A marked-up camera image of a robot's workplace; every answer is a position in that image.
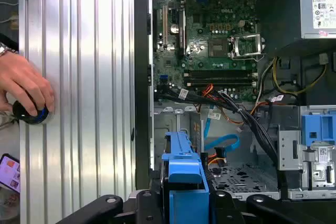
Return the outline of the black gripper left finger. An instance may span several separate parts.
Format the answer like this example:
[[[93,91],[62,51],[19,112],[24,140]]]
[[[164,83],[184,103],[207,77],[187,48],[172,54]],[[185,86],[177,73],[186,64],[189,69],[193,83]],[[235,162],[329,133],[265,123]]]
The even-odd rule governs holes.
[[[137,190],[126,201],[116,195],[104,195],[80,208],[59,223],[161,223],[159,195]]]

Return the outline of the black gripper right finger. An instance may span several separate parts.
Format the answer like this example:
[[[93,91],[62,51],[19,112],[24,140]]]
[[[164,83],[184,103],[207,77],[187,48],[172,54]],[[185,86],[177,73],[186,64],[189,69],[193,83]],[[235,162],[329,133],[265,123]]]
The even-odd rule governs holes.
[[[227,191],[217,190],[209,198],[210,223],[316,223],[317,219],[294,210],[266,195],[254,194],[246,199],[245,211],[240,210]]]

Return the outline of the person's bare hand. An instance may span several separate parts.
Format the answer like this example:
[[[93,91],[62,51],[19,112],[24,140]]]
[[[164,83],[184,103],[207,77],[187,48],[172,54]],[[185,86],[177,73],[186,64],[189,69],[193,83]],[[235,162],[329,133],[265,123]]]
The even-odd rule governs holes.
[[[12,112],[7,94],[19,101],[26,111],[36,116],[38,110],[55,109],[54,92],[45,79],[23,56],[13,52],[1,55],[1,111]]]

